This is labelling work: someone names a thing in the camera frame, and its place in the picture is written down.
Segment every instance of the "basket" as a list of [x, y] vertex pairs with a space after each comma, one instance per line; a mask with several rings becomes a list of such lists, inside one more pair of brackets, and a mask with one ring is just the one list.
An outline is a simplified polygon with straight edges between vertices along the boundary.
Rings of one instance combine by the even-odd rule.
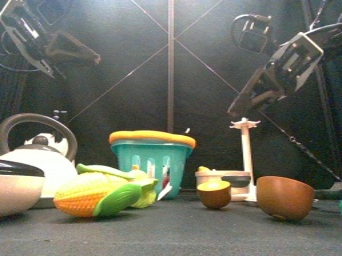
[[119, 169], [130, 172], [133, 166], [139, 166], [139, 169], [150, 177], [158, 179], [155, 187], [158, 194], [170, 182], [173, 189], [165, 196], [165, 199], [173, 199], [179, 193], [186, 159], [196, 147], [196, 140], [183, 135], [173, 137], [170, 133], [154, 131], [150, 131], [150, 135], [146, 133], [146, 136], [138, 136], [138, 134], [142, 134], [139, 132], [142, 131], [131, 132], [129, 136], [117, 136], [121, 132], [111, 134], [111, 149], [118, 157]]

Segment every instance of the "brown bowl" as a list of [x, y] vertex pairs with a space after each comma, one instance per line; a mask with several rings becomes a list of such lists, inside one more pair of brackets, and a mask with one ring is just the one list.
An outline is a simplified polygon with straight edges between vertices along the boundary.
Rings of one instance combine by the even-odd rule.
[[280, 220], [302, 220], [314, 202], [314, 189], [304, 182], [278, 176], [257, 180], [257, 203]]
[[221, 209], [232, 201], [232, 184], [228, 181], [209, 181], [198, 185], [202, 204], [210, 209]]

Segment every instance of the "toy food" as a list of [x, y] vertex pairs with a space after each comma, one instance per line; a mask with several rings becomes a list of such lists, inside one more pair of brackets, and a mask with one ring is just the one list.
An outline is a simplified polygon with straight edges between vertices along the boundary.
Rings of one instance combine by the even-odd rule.
[[232, 184], [228, 181], [205, 182], [197, 190], [202, 204], [210, 209], [221, 209], [232, 201]]
[[55, 206], [78, 217], [111, 217], [127, 207], [155, 202], [155, 179], [139, 170], [122, 172], [103, 165], [77, 166], [79, 175], [57, 192]]

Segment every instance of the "white pole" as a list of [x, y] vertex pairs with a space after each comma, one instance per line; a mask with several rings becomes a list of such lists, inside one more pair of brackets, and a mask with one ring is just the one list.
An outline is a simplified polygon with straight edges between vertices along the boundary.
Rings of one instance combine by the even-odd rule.
[[257, 189], [254, 185], [254, 175], [253, 175], [253, 161], [252, 161], [252, 143], [250, 143], [250, 128], [257, 127], [260, 122], [252, 122], [248, 118], [242, 118], [240, 122], [233, 122], [234, 126], [232, 128], [241, 129], [241, 139], [242, 139], [242, 153], [244, 153], [244, 169], [250, 173], [252, 181], [249, 185], [249, 195], [245, 199], [246, 201], [257, 201]]

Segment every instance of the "metal rod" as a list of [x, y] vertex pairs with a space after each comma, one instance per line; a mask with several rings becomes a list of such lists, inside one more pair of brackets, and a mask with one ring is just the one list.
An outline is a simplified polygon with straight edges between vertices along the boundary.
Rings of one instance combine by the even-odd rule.
[[174, 72], [175, 72], [175, 1], [169, 0], [169, 102], [167, 102], [167, 131], [174, 132]]

